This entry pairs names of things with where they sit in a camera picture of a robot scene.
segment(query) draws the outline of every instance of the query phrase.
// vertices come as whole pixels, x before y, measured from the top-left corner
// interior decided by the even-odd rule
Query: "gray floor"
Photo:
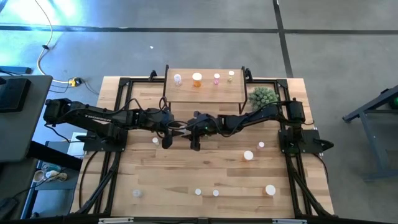
[[[0,24],[47,24],[40,9],[9,0]],[[271,0],[73,0],[43,2],[54,24],[101,27],[275,29]],[[286,29],[397,29],[395,0],[279,0]],[[48,32],[0,31],[0,65],[35,68]],[[374,160],[361,123],[341,117],[398,83],[396,35],[287,35],[294,77],[304,78],[315,124],[335,147],[325,153],[335,213],[397,223],[398,179],[363,182]],[[249,67],[255,77],[286,77],[278,34],[56,32],[42,68],[55,78],[83,77],[99,91],[105,75],[160,74],[175,68]],[[84,87],[49,98],[95,104]],[[38,142],[60,140],[42,127]],[[70,137],[77,128],[57,127]]]

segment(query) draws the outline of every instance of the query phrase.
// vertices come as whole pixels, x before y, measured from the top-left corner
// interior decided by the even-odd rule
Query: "green plant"
[[[278,101],[279,95],[267,87],[255,87],[252,93],[249,93],[249,102],[253,110],[262,108],[268,103]]]

